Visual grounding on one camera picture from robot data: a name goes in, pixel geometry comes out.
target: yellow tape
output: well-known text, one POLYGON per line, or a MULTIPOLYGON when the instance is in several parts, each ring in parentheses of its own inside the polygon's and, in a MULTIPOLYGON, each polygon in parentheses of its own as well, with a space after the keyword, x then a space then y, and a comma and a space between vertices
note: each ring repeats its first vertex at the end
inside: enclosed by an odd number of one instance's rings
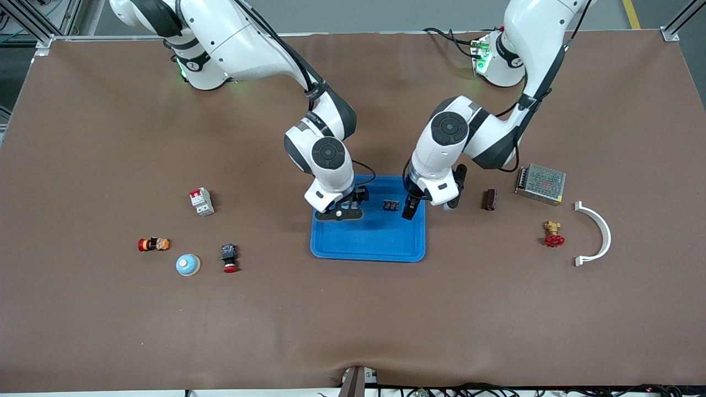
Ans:
POLYGON ((628 20, 630 21, 630 28, 642 29, 640 27, 640 21, 638 20, 638 15, 635 13, 635 6, 633 5, 633 0, 623 0, 623 6, 625 7, 625 12, 628 14, 628 20))

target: blue dome object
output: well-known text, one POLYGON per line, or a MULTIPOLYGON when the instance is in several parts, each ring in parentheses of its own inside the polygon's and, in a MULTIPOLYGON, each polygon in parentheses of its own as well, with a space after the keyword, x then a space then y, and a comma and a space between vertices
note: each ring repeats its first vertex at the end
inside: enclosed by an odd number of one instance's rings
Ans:
POLYGON ((176 260, 176 271, 181 275, 194 275, 201 268, 201 260, 196 255, 186 254, 176 260))

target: white robotic arm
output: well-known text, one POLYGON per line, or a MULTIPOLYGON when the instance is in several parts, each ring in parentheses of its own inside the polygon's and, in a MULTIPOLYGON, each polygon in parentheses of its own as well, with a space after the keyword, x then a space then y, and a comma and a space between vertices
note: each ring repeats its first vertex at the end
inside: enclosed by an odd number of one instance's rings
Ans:
POLYGON ((343 140, 355 132, 353 109, 243 0, 110 0, 123 22, 165 38, 185 79, 212 90, 227 79, 256 80, 277 74, 305 90, 309 112, 285 134, 285 150, 297 167, 314 176, 305 199, 319 212, 334 206, 334 219, 360 218, 365 197, 354 183, 343 140))
MULTIPOLYGON (((404 218, 412 219, 422 199, 435 206, 457 205, 465 168, 454 172, 452 166, 461 152, 487 170, 500 169, 513 158, 527 125, 551 91, 550 85, 561 67, 570 44, 564 44, 566 28, 589 3, 590 0, 510 0, 505 10, 504 32, 495 32, 495 40, 516 51, 521 61, 515 64, 522 66, 524 62, 525 88, 505 121, 466 97, 449 98, 434 110, 405 173, 408 197, 404 218), (467 120, 467 128, 451 134, 453 128, 442 121, 449 114, 467 120)), ((508 62, 515 56, 504 55, 508 62)))

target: white curved handle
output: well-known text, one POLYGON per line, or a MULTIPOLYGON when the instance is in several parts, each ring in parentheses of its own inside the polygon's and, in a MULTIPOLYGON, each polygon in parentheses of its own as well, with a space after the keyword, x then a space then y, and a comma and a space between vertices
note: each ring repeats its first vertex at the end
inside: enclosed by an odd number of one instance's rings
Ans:
POLYGON ((581 213, 584 213, 591 217, 596 223, 598 224, 598 227, 601 229, 601 234, 603 235, 603 245, 601 245, 601 250, 598 251, 598 254, 595 254, 594 256, 579 256, 576 258, 576 267, 583 265, 584 262, 590 262, 595 259, 600 258, 601 256, 605 255, 606 252, 608 252, 608 249, 611 247, 611 230, 608 228, 608 223, 606 223, 606 220, 603 219, 602 216, 600 216, 596 211, 586 208, 582 205, 581 201, 576 201, 574 203, 574 211, 579 211, 581 213))

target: red valve knob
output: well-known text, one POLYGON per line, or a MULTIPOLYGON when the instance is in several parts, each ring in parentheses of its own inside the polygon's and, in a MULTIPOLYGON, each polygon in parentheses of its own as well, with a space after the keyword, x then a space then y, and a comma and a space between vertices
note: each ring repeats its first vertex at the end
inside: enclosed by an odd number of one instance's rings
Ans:
POLYGON ((560 235, 549 235, 546 236, 546 239, 544 239, 544 243, 547 247, 558 247, 560 245, 564 245, 564 237, 560 235))

